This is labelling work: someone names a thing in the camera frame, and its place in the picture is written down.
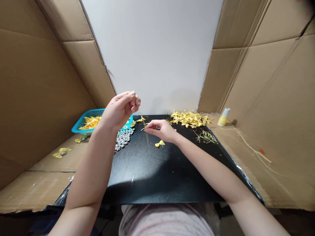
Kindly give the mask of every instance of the right hand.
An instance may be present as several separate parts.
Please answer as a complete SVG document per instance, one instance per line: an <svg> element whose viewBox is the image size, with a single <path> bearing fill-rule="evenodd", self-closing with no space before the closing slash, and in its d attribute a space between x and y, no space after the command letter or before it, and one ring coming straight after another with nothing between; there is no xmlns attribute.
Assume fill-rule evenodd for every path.
<svg viewBox="0 0 315 236"><path fill-rule="evenodd" d="M152 120L144 129L145 132L158 136L165 142L174 143L178 134L166 120Z"/></svg>

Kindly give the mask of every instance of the cardboard wall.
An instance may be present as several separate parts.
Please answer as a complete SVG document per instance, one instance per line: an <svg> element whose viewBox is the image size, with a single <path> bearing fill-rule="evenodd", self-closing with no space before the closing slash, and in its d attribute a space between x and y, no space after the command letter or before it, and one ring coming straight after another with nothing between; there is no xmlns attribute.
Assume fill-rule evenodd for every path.
<svg viewBox="0 0 315 236"><path fill-rule="evenodd" d="M272 0L267 5L223 106L231 109L229 120L261 144L271 168L280 173L264 167L277 182L271 185L266 173L253 172L275 207L315 208L312 15L307 1Z"/></svg>
<svg viewBox="0 0 315 236"><path fill-rule="evenodd" d="M226 0L211 54L213 58L208 63L199 110L222 110L250 46L296 38L312 15L312 8L306 0ZM215 62L219 59L224 63L216 69Z"/></svg>
<svg viewBox="0 0 315 236"><path fill-rule="evenodd" d="M38 0L98 108L116 95L80 0Z"/></svg>
<svg viewBox="0 0 315 236"><path fill-rule="evenodd" d="M0 2L0 45L2 189L96 105L34 1Z"/></svg>

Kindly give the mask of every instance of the white wall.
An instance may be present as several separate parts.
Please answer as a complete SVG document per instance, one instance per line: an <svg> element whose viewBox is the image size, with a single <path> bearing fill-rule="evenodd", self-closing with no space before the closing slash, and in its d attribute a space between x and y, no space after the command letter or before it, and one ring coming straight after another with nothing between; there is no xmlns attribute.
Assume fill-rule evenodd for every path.
<svg viewBox="0 0 315 236"><path fill-rule="evenodd" d="M143 115L198 108L223 0L81 1L117 94Z"/></svg>

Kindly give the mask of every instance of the blue plastic basket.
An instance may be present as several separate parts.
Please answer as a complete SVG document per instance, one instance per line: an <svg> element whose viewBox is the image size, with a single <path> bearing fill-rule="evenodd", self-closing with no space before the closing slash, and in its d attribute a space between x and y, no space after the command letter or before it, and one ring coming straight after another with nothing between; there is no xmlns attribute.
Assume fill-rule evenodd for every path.
<svg viewBox="0 0 315 236"><path fill-rule="evenodd" d="M103 112L104 112L105 109L94 109L94 110L89 110L89 111L86 111L81 117L80 119L77 121L77 123L73 126L73 128L71 129L71 131L73 133L80 133L84 136L91 136L92 135L92 132L94 129L85 129L85 130L80 130L79 128L80 127L83 127L85 126L85 119L84 117L96 117L96 116L102 116L103 115ZM133 121L133 115L131 115L130 119L128 120L129 123L126 123L123 128L121 130L124 130L124 129L129 129L130 128L130 125Z"/></svg>

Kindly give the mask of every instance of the left hand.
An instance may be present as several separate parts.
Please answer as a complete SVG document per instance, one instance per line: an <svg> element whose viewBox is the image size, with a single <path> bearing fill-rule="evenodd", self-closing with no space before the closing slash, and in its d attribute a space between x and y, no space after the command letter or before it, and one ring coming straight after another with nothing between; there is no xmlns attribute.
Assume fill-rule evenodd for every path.
<svg viewBox="0 0 315 236"><path fill-rule="evenodd" d="M121 93L109 102L100 123L119 131L129 120L131 114L139 110L140 104L141 100L134 91Z"/></svg>

